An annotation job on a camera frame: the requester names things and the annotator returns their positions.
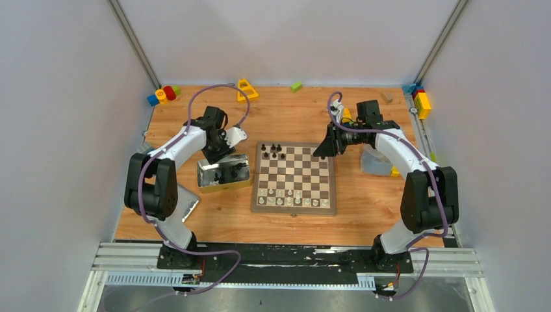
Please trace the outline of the wooden chess board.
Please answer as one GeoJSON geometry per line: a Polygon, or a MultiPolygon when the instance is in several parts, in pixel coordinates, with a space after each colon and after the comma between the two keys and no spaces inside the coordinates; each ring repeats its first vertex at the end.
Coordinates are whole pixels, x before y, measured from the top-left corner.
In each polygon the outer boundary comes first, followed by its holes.
{"type": "Polygon", "coordinates": [[[335,167],[310,142],[257,143],[251,210],[292,215],[337,214],[335,167]]]}

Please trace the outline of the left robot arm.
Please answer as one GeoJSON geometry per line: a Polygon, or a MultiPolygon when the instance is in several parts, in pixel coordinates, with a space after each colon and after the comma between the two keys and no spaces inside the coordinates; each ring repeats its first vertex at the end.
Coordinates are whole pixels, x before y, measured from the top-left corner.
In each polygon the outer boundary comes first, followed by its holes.
{"type": "Polygon", "coordinates": [[[182,221],[177,171],[198,151],[211,164],[236,151],[248,136],[240,124],[226,129],[226,121],[225,111],[208,106],[203,116],[188,119],[167,143],[149,153],[135,153],[129,160],[124,205],[154,226],[183,268],[194,267],[200,252],[195,234],[182,221]]]}

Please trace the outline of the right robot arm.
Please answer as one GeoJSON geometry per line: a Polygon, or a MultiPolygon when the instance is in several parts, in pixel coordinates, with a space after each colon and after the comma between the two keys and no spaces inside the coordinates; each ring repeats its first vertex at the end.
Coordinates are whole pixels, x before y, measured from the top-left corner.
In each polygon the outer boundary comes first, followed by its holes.
{"type": "Polygon", "coordinates": [[[371,253],[371,262],[379,271],[388,271],[397,262],[397,255],[410,249],[424,237],[446,235],[458,221],[459,204],[457,173],[427,158],[405,137],[393,120],[384,120],[376,100],[357,104],[358,117],[342,123],[341,100],[330,99],[327,112],[330,123],[326,137],[314,151],[315,157],[342,155],[348,146],[364,144],[386,157],[405,180],[400,204],[400,219],[381,234],[371,253]]]}

